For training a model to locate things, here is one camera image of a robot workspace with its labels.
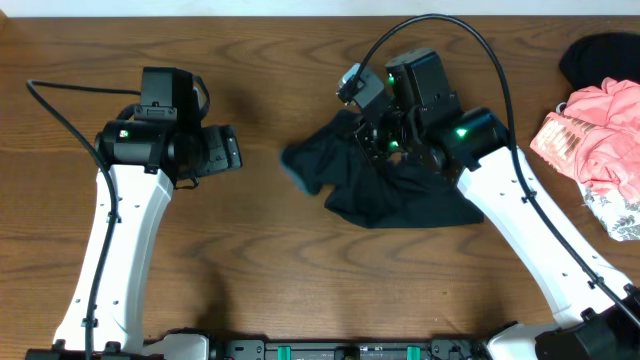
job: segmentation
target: table surface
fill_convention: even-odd
[[[25,89],[30,78],[138,89],[143,66],[201,75],[206,124],[233,124],[240,171],[174,194],[146,289],[145,336],[200,327],[271,338],[422,338],[552,320],[531,275],[492,224],[366,230],[309,197],[278,164],[341,104],[336,83],[400,18],[9,19],[0,33],[0,358],[47,347],[70,303],[95,206],[96,166]],[[557,63],[580,37],[639,31],[637,18],[468,17],[510,81],[518,141],[542,184],[593,246],[636,282],[640,243],[609,239],[572,180],[528,147],[567,98]],[[465,108],[504,119],[482,49],[453,25],[400,33],[373,59],[381,69],[433,47]],[[88,138],[130,96],[43,89]]]

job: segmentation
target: black cloth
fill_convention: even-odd
[[[365,228],[432,228],[480,223],[483,214],[445,179],[409,154],[377,171],[353,137],[357,114],[342,110],[300,145],[282,153],[285,171],[305,192],[335,189],[325,207]]]
[[[602,85],[606,77],[640,82],[640,35],[607,33],[576,41],[560,60],[574,89]]]

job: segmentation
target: wooden table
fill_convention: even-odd
[[[241,171],[175,193],[158,232],[145,335],[192,326],[271,338],[422,338],[550,321],[542,293],[490,223],[365,230],[323,208],[278,164],[341,108],[341,75],[399,18],[9,19],[0,33],[0,357],[47,347],[91,229],[96,166],[25,89],[36,78],[138,89],[145,65],[200,74],[207,124],[233,124]],[[520,145],[570,93],[557,68],[578,38],[639,31],[634,18],[469,17],[510,81]],[[433,47],[466,108],[504,119],[481,48],[452,25],[407,29],[373,63]],[[134,97],[42,90],[88,138]],[[529,161],[579,230],[640,281],[640,243],[607,237],[569,179]]]

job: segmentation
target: pink cloth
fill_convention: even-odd
[[[531,148],[560,173],[604,195],[640,201],[640,85],[606,78],[550,113]]]

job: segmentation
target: green clip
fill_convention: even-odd
[[[291,348],[289,346],[278,346],[278,360],[291,360]]]
[[[420,360],[420,348],[417,346],[407,346],[407,360]]]

